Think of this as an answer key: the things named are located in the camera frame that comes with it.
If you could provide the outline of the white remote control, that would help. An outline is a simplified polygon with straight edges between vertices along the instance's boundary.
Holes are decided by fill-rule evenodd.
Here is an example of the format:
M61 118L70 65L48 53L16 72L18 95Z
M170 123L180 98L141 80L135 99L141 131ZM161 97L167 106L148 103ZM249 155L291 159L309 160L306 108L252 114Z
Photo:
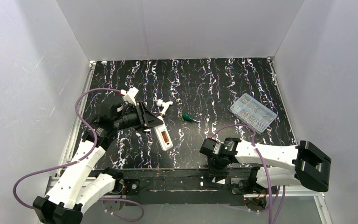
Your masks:
M173 147L173 142L164 121L162 121L161 125L155 126L153 130L163 151L168 151Z

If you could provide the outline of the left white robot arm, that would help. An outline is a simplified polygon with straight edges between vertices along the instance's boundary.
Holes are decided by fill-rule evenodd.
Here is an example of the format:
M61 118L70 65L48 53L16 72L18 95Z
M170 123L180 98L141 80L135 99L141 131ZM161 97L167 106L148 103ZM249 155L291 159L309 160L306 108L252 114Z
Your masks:
M112 105L108 114L96 115L79 145L72 161L58 182L45 196L38 196L33 209L44 224L79 224L84 213L107 193L125 188L124 175L114 168L106 168L95 180L83 186L97 162L105 155L118 131L134 128L145 130L164 124L162 116L148 111L143 102L135 105Z

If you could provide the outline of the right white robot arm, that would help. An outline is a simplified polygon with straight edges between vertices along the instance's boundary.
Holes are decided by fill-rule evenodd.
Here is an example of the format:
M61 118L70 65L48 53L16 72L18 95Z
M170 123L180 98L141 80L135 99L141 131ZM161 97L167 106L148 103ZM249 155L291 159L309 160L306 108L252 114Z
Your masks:
M208 158L209 174L219 180L227 177L230 164L261 165L251 169L248 179L233 184L238 194L283 185L301 185L322 193L329 190L331 158L310 141L271 146L238 138L226 138L223 142L206 138L200 153Z

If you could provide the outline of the white plastic faucet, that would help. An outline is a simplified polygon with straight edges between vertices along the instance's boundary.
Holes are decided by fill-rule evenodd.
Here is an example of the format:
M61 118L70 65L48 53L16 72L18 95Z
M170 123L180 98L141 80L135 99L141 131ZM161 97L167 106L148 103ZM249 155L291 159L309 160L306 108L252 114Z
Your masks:
M164 117L166 115L166 112L167 112L168 108L173 105L173 102L172 101L165 102L162 99L158 99L156 101L156 105L158 107L162 107L162 110L160 112L160 116Z

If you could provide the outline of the clear plastic screw box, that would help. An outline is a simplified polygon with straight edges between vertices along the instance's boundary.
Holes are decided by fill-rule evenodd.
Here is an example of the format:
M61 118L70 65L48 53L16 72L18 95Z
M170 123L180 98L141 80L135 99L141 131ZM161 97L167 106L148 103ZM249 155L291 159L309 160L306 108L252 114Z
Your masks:
M251 126L257 133L264 132L277 118L277 114L245 93L230 106L230 112Z

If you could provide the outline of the green handled screwdriver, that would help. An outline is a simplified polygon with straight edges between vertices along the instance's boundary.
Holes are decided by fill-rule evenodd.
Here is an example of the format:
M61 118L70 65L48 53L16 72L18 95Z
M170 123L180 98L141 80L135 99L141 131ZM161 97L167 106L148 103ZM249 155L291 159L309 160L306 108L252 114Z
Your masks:
M189 113L181 114L180 119L181 119L181 121L188 121L188 122L198 123L198 121L194 119L194 116L190 115Z

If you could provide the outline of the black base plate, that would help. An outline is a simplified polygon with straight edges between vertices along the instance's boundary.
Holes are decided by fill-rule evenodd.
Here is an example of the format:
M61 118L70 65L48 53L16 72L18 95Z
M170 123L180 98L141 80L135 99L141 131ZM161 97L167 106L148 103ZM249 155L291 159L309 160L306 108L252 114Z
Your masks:
M126 191L124 198L149 204L229 204L244 205L233 184L246 180L250 168L230 168L220 183L209 176L207 168L120 169Z

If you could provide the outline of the aluminium frame rail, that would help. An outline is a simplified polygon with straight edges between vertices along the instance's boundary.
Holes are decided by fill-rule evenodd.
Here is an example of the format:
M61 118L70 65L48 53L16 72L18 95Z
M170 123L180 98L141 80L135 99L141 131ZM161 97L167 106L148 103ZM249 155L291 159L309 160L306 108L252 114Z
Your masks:
M46 188L45 193L49 192L55 184L58 183L57 177L50 177L48 181L48 185ZM200 189L169 189L168 187L162 186L162 189L142 189L139 188L141 191L145 192L217 192L223 189L211 189L211 188L200 188ZM322 196L325 197L325 193L322 192L316 192L312 191L310 189L307 189L303 186L299 185L291 185L286 187L286 193L289 194L289 196Z

